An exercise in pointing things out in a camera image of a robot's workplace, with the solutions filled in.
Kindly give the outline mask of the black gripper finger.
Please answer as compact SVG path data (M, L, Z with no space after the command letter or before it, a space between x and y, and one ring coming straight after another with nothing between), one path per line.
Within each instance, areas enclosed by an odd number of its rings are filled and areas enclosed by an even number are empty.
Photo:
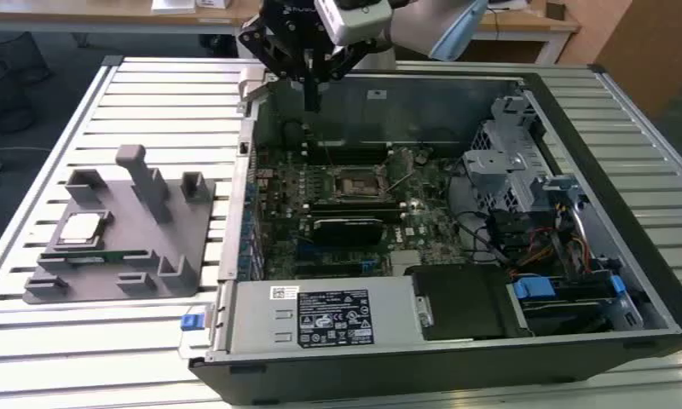
M367 39L335 51L333 43L311 52L311 110L321 110L321 85L341 80L357 63L371 53L371 40Z
M303 88L303 107L311 110L311 70L306 60L306 51L291 53L280 48L272 32L267 29L260 14L258 14L242 27L238 36L242 45L250 53L263 62L266 68L279 78L292 80Z

